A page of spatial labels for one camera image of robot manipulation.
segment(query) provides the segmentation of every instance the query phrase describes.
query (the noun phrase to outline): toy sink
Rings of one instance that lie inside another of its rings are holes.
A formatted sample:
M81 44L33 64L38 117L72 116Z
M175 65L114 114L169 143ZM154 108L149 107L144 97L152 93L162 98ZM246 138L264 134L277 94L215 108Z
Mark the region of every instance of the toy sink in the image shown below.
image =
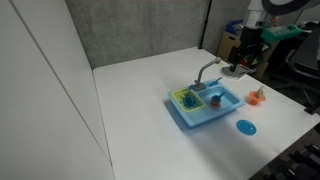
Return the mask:
M224 116L245 104L242 99L223 84L214 82L216 80L204 82L206 89L200 91L186 87L168 93L171 102L186 122L188 128L194 128ZM211 105L211 98L223 92L225 94L221 97L220 107Z

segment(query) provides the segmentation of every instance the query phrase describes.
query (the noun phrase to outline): gray wall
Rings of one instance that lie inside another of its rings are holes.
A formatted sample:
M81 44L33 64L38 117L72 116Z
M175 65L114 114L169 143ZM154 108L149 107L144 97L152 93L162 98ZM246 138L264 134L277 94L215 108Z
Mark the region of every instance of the gray wall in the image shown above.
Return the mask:
M306 9L302 12L301 16L297 20L297 25L301 24L303 21L320 21L320 5Z
M92 68L197 46L208 1L66 0ZM216 53L226 24L242 19L249 2L213 0L204 49Z

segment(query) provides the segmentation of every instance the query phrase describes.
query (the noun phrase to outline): silver faucet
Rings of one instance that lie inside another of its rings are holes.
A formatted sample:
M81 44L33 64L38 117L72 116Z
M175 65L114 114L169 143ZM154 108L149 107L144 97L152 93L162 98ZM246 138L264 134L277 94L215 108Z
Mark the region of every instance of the silver faucet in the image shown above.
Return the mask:
M203 90L206 88L206 85L204 85L202 82L201 82L201 76L202 76L202 72L209 66L211 66L212 64L219 64L221 61L220 58L216 57L213 61L209 62L208 64L204 65L200 71L199 71L199 75L198 75L198 79L197 80L194 80L195 82L195 85L193 87L194 90L196 91L200 91L200 90Z

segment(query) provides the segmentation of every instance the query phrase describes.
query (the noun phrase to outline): green object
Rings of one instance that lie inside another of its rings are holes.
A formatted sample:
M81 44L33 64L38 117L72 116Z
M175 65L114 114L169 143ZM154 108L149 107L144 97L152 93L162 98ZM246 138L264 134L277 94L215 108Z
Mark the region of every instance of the green object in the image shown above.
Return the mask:
M205 106L200 97L190 89L180 89L172 92L173 98L179 102L181 109L192 112Z
M295 25L265 28L261 37L268 43L298 36L302 30Z

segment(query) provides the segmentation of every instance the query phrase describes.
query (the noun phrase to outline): black chair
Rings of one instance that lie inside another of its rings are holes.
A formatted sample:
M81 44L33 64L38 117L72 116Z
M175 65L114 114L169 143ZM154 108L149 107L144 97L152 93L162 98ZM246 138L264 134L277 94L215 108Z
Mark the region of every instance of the black chair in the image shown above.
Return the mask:
M289 68L297 75L302 76L302 78L297 80L295 78L288 78L278 73L272 73L271 78L276 78L287 82L286 84L274 87L274 89L279 90L283 88L297 88L304 94L309 104L312 102L308 91L320 94L320 89L314 87L314 85L318 84L313 83L313 86L310 86L305 83L307 79L320 80L320 64L317 61L318 59L320 60L319 37L320 28L316 28L310 33L310 35L307 36L307 38L298 48L292 49L285 59Z

